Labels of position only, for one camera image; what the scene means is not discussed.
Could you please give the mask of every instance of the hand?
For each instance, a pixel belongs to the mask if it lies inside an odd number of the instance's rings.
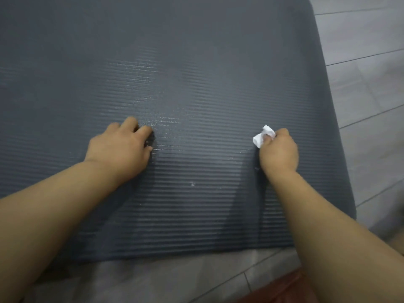
[[[128,117],[121,126],[111,123],[105,132],[90,140],[84,161],[101,164],[117,185],[134,178],[146,168],[153,150],[144,147],[152,128],[138,127],[134,117]]]
[[[267,135],[264,137],[264,144],[259,151],[259,161],[268,178],[284,172],[296,171],[299,152],[287,129],[282,128],[277,131],[274,140]]]

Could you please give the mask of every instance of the white wipe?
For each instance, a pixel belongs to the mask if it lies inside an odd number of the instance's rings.
[[[261,148],[262,144],[264,143],[264,135],[271,136],[271,138],[274,139],[276,136],[276,133],[268,125],[264,126],[262,132],[252,139],[252,142],[259,149]]]

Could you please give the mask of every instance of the person's right arm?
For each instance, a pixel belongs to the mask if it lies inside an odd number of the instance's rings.
[[[282,204],[296,250],[321,302],[404,302],[404,257],[334,207],[297,172],[287,129],[265,138],[260,163]]]

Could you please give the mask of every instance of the gray mat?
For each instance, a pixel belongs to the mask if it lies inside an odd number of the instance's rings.
[[[145,173],[59,260],[291,246],[252,143],[264,124],[355,216],[308,0],[1,0],[0,17],[2,196],[80,162],[110,122],[155,130]]]

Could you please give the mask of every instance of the person's left hand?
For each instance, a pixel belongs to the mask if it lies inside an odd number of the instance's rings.
[[[121,126],[111,123],[105,132],[90,140],[84,161],[101,164],[118,185],[134,178],[146,168],[153,150],[144,147],[152,128],[138,127],[134,117],[128,117]]]

